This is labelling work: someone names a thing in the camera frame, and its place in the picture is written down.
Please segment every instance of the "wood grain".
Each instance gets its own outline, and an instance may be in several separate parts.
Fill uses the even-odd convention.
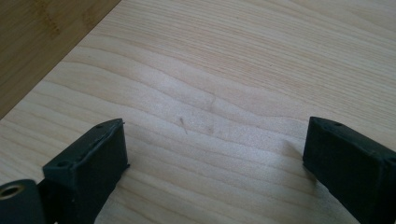
[[[119,1],[1,1],[0,118]]]
[[[96,223],[357,223],[302,166],[310,116],[396,149],[394,1],[121,1],[0,121],[0,180],[123,118]]]

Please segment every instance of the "light wooden surface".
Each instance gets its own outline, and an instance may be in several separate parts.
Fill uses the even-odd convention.
[[[120,0],[1,0],[0,119]]]
[[[123,118],[96,223],[357,223],[302,166],[310,116],[396,149],[393,0],[121,1],[0,121],[0,180]]]

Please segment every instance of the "black plastic part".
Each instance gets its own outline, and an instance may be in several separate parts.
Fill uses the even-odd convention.
[[[396,152],[347,126],[311,118],[304,166],[364,224],[396,218]]]
[[[0,187],[0,224],[93,224],[128,167],[122,119],[98,124],[43,167],[38,185]]]
[[[46,223],[35,181],[17,180],[0,187],[0,223]]]

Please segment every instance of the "hole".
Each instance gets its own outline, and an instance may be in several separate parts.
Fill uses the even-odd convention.
[[[15,195],[22,192],[24,189],[23,185],[11,185],[4,189],[0,189],[0,200],[5,200],[14,197]]]
[[[58,162],[57,166],[65,167],[65,166],[68,166],[69,164],[70,164],[70,161],[60,161],[60,162]]]

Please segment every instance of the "wooden table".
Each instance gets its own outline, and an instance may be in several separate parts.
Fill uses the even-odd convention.
[[[396,2],[121,1],[0,121],[0,181],[123,118],[96,223],[357,223],[302,166],[310,116],[396,149]]]

